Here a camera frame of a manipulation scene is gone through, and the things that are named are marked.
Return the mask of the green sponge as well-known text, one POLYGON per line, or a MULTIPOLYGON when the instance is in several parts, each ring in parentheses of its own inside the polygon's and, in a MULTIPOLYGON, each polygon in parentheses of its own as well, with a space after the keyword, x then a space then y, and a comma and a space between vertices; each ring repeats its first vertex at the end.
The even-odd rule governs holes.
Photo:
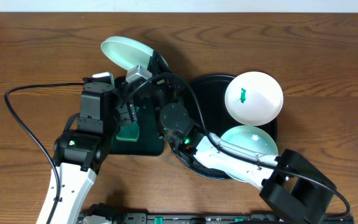
POLYGON ((134 107, 134 113, 121 113, 120 114, 120 130, 116 135, 118 141, 136 142, 139 138, 140 131, 137 120, 137 112, 139 107, 134 107))

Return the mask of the mint green plate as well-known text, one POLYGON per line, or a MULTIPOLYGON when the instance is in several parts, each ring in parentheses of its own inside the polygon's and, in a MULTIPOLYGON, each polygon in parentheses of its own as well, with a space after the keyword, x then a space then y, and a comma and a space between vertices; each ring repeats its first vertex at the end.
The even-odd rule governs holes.
MULTIPOLYGON (((255 126, 236 126, 227 130, 222 136, 222 140, 225 140, 231 144, 250 149, 251 151, 263 153, 263 154, 273 154, 278 155, 278 149, 275 141, 272 137, 266 133, 264 130, 257 128, 255 126)), ((268 179, 272 171, 267 171, 260 175, 255 175, 254 171, 249 171, 249 174, 252 173, 254 177, 236 177, 233 174, 226 173, 232 179, 238 180, 240 182, 247 182, 254 187, 261 188, 261 183, 263 179, 268 179)))
POLYGON ((130 70, 136 65, 148 68, 154 49, 134 39, 121 36, 107 38, 101 50, 108 59, 119 67, 130 70))

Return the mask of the mint green plate front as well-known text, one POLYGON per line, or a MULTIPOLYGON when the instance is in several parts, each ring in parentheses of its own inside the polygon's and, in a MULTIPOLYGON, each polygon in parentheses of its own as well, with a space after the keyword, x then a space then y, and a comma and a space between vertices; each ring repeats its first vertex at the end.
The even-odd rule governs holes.
MULTIPOLYGON (((231 144, 250 149, 251 151, 263 153, 263 154, 273 154, 278 155, 278 149, 275 141, 272 137, 266 133, 264 130, 257 128, 255 126, 236 126, 227 130, 222 136, 222 140, 225 140, 231 144)), ((260 175, 255 175, 254 171, 249 171, 249 174, 252 173, 254 177, 236 177, 233 174, 226 173, 232 179, 238 180, 240 182, 247 182, 254 187, 261 188, 261 183, 263 179, 268 179, 272 171, 267 171, 260 175)))

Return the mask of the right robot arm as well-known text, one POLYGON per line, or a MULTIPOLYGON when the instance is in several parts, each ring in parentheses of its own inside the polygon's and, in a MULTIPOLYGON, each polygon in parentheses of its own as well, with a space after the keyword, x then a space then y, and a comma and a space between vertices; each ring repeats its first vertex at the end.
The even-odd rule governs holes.
POLYGON ((290 223, 319 223, 334 196, 336 186, 301 154, 290 149, 281 156, 229 143, 210 132, 191 86, 173 74, 158 52, 148 59, 152 76, 138 87, 157 98, 158 125, 174 153, 188 164, 197 161, 260 189, 260 197, 290 223))

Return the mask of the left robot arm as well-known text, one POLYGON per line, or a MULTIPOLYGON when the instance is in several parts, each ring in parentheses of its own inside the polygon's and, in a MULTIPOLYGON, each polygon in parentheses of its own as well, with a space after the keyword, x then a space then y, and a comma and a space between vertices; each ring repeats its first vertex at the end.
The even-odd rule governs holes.
POLYGON ((138 107, 115 95, 81 97, 80 112, 54 144, 50 185, 37 223, 76 223, 101 164, 110 154, 133 154, 138 107))

